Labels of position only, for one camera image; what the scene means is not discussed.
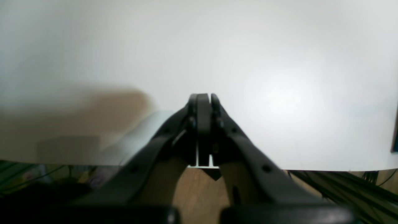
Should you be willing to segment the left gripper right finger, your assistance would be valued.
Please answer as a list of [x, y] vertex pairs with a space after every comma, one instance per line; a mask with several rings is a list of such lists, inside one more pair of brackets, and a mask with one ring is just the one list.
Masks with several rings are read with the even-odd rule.
[[221, 224], [354, 224], [347, 206], [309, 193], [276, 166], [227, 114], [215, 94], [198, 95], [198, 164], [220, 169], [230, 206]]

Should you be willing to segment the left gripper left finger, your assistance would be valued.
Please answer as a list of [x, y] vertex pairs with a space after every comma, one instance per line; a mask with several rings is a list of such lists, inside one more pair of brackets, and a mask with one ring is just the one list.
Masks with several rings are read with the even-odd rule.
[[197, 163], [199, 95], [168, 118], [110, 181], [49, 211], [61, 224], [180, 224], [172, 201], [181, 175]]

